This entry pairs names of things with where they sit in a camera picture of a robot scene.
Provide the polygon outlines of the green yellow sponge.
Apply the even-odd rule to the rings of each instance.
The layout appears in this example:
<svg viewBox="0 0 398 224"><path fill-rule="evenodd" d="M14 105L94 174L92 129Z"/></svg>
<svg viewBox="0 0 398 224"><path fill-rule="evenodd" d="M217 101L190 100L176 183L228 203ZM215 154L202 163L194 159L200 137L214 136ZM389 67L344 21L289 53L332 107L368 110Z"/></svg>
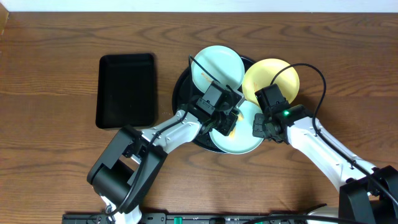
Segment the green yellow sponge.
<svg viewBox="0 0 398 224"><path fill-rule="evenodd" d="M242 115L242 113L238 114L238 119L237 122L235 124L235 127L233 128L233 130L230 132L229 134L229 138L234 138L235 134L236 134L236 128L238 127L238 124L244 119L244 116Z"/></svg>

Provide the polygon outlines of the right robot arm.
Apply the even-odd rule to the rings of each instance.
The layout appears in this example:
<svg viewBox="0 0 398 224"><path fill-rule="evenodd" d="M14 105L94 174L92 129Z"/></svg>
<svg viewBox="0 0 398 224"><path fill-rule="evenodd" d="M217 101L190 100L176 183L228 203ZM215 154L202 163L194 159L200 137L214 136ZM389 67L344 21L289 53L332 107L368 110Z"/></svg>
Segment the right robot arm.
<svg viewBox="0 0 398 224"><path fill-rule="evenodd" d="M286 143L307 156L339 193L336 208L322 205L307 213L305 223L397 223L397 170L378 168L351 152L325 130L302 105L290 106L276 84L255 93L261 112L252 134Z"/></svg>

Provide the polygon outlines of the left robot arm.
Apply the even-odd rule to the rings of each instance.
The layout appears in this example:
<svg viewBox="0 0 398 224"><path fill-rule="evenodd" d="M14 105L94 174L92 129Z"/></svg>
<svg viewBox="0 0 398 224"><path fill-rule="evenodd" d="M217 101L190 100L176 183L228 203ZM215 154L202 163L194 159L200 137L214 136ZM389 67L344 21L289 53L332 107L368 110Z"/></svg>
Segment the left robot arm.
<svg viewBox="0 0 398 224"><path fill-rule="evenodd" d="M166 157L203 133L205 115L194 107L178 110L163 123L137 130L121 128L87 175L106 204L107 223L138 223L139 204L157 177Z"/></svg>

